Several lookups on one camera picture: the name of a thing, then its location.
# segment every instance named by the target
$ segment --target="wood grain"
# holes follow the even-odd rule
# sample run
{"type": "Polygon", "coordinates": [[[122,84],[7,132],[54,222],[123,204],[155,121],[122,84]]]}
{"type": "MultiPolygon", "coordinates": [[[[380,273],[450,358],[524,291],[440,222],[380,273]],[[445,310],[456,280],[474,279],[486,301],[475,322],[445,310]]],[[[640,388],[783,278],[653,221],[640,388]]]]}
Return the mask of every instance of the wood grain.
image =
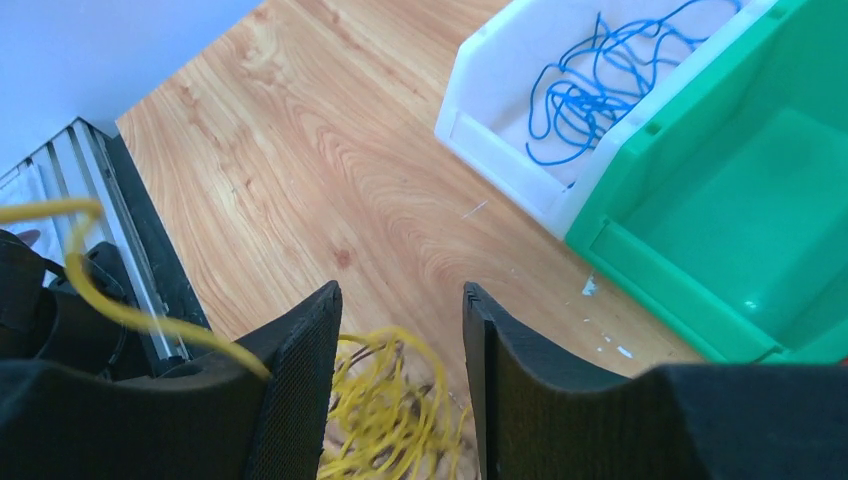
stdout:
{"type": "Polygon", "coordinates": [[[591,269],[434,139],[457,47],[505,3],[270,0],[120,120],[217,331],[337,279],[343,330],[407,327],[467,401],[474,280],[616,372],[697,360],[604,279],[582,295],[591,269]]]}

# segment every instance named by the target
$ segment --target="yellow wire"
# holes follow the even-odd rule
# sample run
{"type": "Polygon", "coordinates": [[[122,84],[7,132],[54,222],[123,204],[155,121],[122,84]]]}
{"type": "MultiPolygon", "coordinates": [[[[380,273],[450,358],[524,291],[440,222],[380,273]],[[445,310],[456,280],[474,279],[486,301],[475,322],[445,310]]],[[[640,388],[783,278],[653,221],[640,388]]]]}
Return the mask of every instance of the yellow wire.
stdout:
{"type": "MultiPolygon", "coordinates": [[[[103,207],[91,199],[67,199],[0,208],[0,224],[17,223],[54,215],[83,213],[74,228],[65,256],[68,281],[80,296],[105,317],[128,328],[146,332],[155,328],[169,337],[182,337],[229,355],[263,379],[270,377],[265,365],[237,343],[215,336],[209,330],[169,317],[152,317],[137,309],[116,303],[97,291],[85,274],[83,250],[85,235],[103,214],[103,207]]],[[[462,425],[469,413],[466,408],[458,425],[451,421],[445,370],[438,356],[424,342],[399,327],[377,330],[366,336],[339,335],[341,344],[365,347],[370,358],[365,371],[353,375],[354,356],[336,357],[332,379],[335,405],[327,422],[336,422],[346,439],[338,453],[326,452],[321,458],[318,480],[416,478],[422,464],[429,462],[428,478],[435,475],[438,460],[450,455],[449,478],[456,478],[462,454],[462,425]],[[404,374],[404,354],[410,347],[432,366],[434,383],[428,392],[411,383],[404,374]]]]}
{"type": "Polygon", "coordinates": [[[342,334],[339,341],[360,345],[364,353],[336,358],[327,422],[336,423],[346,439],[335,454],[325,449],[318,480],[414,479],[425,464],[427,478],[433,478],[441,457],[450,457],[448,478],[456,478],[462,426],[470,410],[453,423],[445,370],[435,352],[400,327],[366,336],[342,334]],[[429,392],[403,374],[402,350],[408,348],[433,370],[429,392]],[[353,363],[364,354],[370,355],[367,366],[352,375],[353,363]]]}
{"type": "Polygon", "coordinates": [[[77,293],[88,302],[92,308],[102,313],[106,318],[126,325],[127,328],[141,332],[150,331],[157,326],[168,337],[182,337],[194,345],[209,347],[229,355],[233,360],[244,365],[262,379],[271,376],[271,372],[255,355],[241,345],[221,339],[211,331],[182,320],[170,317],[153,317],[135,308],[114,302],[97,291],[83,268],[82,249],[85,236],[103,214],[103,207],[90,199],[67,199],[44,203],[32,203],[13,207],[0,208],[0,224],[16,223],[34,218],[51,217],[83,213],[85,217],[74,228],[68,242],[65,255],[65,273],[68,281],[77,293]]]}

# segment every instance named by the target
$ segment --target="white wall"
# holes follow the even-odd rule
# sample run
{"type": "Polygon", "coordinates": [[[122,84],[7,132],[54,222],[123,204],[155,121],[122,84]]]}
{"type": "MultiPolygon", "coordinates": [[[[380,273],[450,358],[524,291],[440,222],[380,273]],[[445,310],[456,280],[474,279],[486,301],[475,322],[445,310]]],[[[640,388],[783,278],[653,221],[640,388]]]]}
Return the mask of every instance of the white wall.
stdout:
{"type": "Polygon", "coordinates": [[[0,175],[76,117],[105,133],[260,0],[0,0],[0,175]]]}

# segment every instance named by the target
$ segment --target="white plastic bin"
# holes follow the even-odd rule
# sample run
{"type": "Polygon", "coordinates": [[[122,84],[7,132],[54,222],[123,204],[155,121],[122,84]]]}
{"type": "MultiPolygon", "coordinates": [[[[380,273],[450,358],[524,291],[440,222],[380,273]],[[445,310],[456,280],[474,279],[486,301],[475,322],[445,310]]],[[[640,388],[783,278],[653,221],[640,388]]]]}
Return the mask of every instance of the white plastic bin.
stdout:
{"type": "MultiPolygon", "coordinates": [[[[460,46],[436,137],[557,238],[565,234],[620,146],[776,0],[733,8],[712,2],[685,18],[710,36],[604,135],[594,151],[566,165],[543,167],[525,152],[530,91],[545,65],[593,34],[598,14],[612,27],[659,18],[685,0],[514,0],[460,46]]],[[[562,142],[543,145],[567,155],[562,142]]]]}

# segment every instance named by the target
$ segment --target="blue wire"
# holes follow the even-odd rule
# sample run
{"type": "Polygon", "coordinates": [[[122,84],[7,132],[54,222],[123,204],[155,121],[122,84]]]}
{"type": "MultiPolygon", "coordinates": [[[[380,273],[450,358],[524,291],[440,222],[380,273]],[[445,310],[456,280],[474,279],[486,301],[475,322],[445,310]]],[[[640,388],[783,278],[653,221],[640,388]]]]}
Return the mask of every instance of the blue wire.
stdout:
{"type": "Polygon", "coordinates": [[[530,159],[542,166],[563,165],[595,149],[601,137],[654,89],[659,66],[676,67],[680,64],[679,61],[660,56],[664,42],[679,41],[691,52],[707,40],[686,36],[669,23],[680,12],[705,1],[728,2],[734,6],[736,13],[742,9],[740,0],[689,0],[662,18],[634,20],[617,29],[612,29],[598,13],[592,35],[569,48],[557,63],[545,65],[530,91],[527,122],[530,138],[542,141],[553,134],[565,144],[577,147],[577,152],[567,158],[545,161],[533,154],[530,142],[527,142],[525,150],[530,159]],[[628,45],[627,42],[635,37],[654,40],[650,58],[640,58],[628,45]],[[587,56],[592,58],[591,75],[582,74],[569,65],[587,56]],[[601,65],[611,66],[632,77],[632,89],[605,85],[600,78],[601,65]],[[554,70],[560,78],[542,87],[546,75],[554,70]],[[537,132],[533,121],[537,113],[535,104],[543,91],[544,129],[537,132]]]}

